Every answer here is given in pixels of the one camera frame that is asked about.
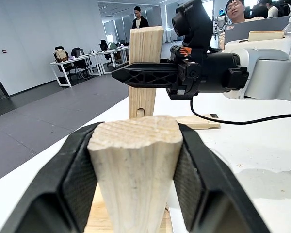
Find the orange component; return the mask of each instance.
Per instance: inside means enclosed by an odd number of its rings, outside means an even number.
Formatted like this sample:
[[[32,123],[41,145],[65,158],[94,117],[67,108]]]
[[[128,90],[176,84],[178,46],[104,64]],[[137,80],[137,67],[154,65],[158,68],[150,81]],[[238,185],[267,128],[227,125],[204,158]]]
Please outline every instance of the orange component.
[[[190,56],[192,53],[192,48],[189,47],[182,47],[180,48],[180,54],[184,57]]]

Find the backpack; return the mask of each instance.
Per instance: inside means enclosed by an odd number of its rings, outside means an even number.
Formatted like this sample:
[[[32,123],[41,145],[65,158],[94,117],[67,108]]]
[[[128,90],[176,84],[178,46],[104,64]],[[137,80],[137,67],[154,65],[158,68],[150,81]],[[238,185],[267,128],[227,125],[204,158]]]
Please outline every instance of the backpack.
[[[55,51],[55,55],[56,55],[56,60],[59,61],[59,62],[68,61],[68,56],[67,56],[66,52],[63,49],[57,49]]]
[[[279,1],[276,5],[278,8],[278,17],[291,16],[291,5],[285,1]]]

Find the black cable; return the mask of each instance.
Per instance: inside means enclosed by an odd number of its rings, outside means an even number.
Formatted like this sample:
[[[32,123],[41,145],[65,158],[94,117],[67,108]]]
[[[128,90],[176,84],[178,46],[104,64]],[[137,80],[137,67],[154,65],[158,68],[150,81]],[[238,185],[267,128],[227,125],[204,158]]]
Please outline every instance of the black cable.
[[[222,124],[229,124],[229,125],[250,125],[250,124],[265,122],[265,121],[269,121],[269,120],[277,120],[277,119],[283,119],[283,118],[291,118],[291,114],[286,114],[286,115],[270,116],[270,117],[266,117],[266,118],[262,118],[262,119],[250,120],[250,121],[244,121],[244,122],[217,120],[217,119],[209,118],[209,117],[206,117],[206,116],[203,116],[203,115],[200,115],[200,114],[196,113],[194,111],[194,108],[193,108],[193,100],[190,101],[190,106],[191,106],[192,113],[194,115],[202,118],[202,119],[210,120],[210,121],[217,122],[217,123],[222,123]]]

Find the wooden board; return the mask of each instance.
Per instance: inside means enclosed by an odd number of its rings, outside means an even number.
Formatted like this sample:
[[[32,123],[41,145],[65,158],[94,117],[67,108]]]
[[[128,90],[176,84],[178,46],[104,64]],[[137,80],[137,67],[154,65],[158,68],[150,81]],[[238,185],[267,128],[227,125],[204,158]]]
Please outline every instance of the wooden board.
[[[171,116],[99,124],[87,146],[115,233],[158,233],[182,147]]]
[[[112,223],[109,219],[100,187],[97,185],[91,212],[84,233],[113,233]],[[170,216],[165,210],[159,233],[172,233]]]
[[[205,117],[212,118],[210,114],[203,115]],[[203,130],[203,129],[219,129],[220,123],[213,122],[210,120],[202,119],[198,116],[179,116],[175,117],[175,120],[180,123],[189,126],[193,130]]]
[[[161,26],[132,29],[130,31],[129,63],[155,62],[161,59]],[[152,116],[154,111],[156,88],[129,87],[129,118]]]

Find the black jacket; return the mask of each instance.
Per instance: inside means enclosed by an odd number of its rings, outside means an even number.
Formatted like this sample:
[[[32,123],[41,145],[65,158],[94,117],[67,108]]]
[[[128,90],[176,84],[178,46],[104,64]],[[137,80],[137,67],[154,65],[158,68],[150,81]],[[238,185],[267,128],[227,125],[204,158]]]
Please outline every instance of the black jacket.
[[[145,28],[145,27],[148,27],[149,26],[149,23],[147,21],[146,18],[144,18],[143,16],[141,16],[141,21],[140,21],[140,25],[139,25],[139,28]],[[135,19],[133,22],[132,22],[132,28],[137,28],[137,19]]]

